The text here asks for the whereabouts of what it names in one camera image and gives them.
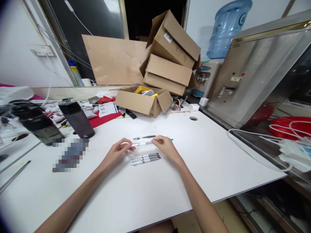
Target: floor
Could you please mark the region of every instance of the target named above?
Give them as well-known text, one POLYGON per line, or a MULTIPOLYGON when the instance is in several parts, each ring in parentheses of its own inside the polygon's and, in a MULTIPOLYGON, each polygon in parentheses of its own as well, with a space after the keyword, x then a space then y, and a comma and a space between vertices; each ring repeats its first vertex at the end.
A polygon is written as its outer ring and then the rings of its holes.
MULTIPOLYGON (((214 207, 230 233, 251 233, 229 200, 217 202, 214 207)), ((173 223, 178 233, 202 233, 193 211, 173 218, 173 223)))

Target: black pen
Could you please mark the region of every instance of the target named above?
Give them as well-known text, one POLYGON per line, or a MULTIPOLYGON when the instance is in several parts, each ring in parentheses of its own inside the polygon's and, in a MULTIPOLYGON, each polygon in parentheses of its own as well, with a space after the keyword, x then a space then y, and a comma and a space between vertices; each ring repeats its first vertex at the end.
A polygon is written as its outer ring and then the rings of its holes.
POLYGON ((151 136, 145 136, 145 137, 140 137, 140 138, 134 138, 134 140, 138 140, 138 139, 142 139, 142 138, 154 138, 155 135, 151 135, 151 136))

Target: wall outlet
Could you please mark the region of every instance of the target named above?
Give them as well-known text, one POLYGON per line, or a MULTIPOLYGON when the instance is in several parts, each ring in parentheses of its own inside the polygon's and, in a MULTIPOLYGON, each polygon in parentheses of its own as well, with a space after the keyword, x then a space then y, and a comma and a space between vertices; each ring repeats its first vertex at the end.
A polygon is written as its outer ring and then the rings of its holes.
POLYGON ((53 49, 48 45, 31 45, 30 51, 36 54, 38 57, 56 57, 53 53, 53 49))

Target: white mug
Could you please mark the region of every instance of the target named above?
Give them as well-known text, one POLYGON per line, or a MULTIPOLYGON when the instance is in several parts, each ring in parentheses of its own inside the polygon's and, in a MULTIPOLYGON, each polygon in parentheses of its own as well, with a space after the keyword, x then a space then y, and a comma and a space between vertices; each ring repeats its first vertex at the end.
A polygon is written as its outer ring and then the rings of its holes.
POLYGON ((94 84, 93 80, 90 80, 90 79, 82 79, 82 82, 84 86, 92 86, 94 84))

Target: black water bottle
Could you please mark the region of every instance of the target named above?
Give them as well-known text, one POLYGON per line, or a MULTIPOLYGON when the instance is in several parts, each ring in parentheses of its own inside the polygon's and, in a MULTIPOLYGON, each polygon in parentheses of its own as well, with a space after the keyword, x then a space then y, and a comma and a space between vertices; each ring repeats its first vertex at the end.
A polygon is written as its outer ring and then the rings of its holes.
POLYGON ((53 139, 65 138, 40 107, 16 106, 12 108, 12 114, 18 117, 19 122, 47 146, 52 145, 53 139))
POLYGON ((66 102, 58 106, 80 138, 91 138, 95 135, 94 129, 77 102, 66 102))

